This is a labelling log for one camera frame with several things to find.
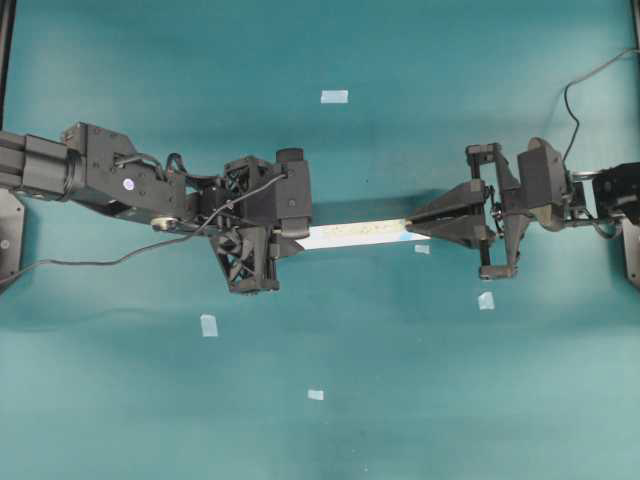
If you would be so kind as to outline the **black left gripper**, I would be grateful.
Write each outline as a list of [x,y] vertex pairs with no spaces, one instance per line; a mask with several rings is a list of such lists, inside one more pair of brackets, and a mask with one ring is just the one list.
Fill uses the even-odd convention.
[[[270,164],[247,156],[228,163],[223,176],[207,191],[215,214],[211,225],[216,228],[210,244],[232,293],[257,294],[279,289],[275,261],[270,255],[273,226],[251,206],[263,204],[276,180]],[[305,250],[297,240],[276,237],[276,259]]]

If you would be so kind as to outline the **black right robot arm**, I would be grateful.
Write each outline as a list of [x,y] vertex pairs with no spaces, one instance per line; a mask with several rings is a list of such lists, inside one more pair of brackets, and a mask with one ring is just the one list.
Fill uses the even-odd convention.
[[639,224],[639,165],[570,171],[560,152],[534,137],[511,171],[498,143],[465,150],[470,178],[418,208],[407,231],[480,253],[484,280],[513,278],[533,222],[550,232],[592,227],[612,239]]

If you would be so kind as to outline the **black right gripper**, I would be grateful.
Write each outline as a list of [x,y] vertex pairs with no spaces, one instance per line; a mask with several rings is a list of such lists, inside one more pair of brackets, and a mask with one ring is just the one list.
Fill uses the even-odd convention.
[[[513,278],[518,272],[520,242],[532,221],[524,206],[521,183],[512,174],[500,144],[470,145],[465,153],[472,180],[419,207],[407,218],[411,224],[406,230],[479,248],[481,279]],[[488,164],[495,166],[497,187],[481,179],[481,167]],[[449,219],[464,215],[477,219]],[[491,263],[490,247],[497,237],[504,240],[503,265]]]

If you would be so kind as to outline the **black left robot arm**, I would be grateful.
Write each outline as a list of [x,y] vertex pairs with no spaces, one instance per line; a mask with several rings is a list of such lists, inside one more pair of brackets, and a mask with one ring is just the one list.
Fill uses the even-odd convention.
[[71,201],[106,217],[172,234],[208,238],[230,292],[276,291],[277,260],[302,251],[310,234],[311,177],[301,148],[273,162],[245,156],[220,175],[195,175],[182,157],[160,163],[129,137],[79,122],[60,141],[1,134],[1,187],[18,215],[23,194]]

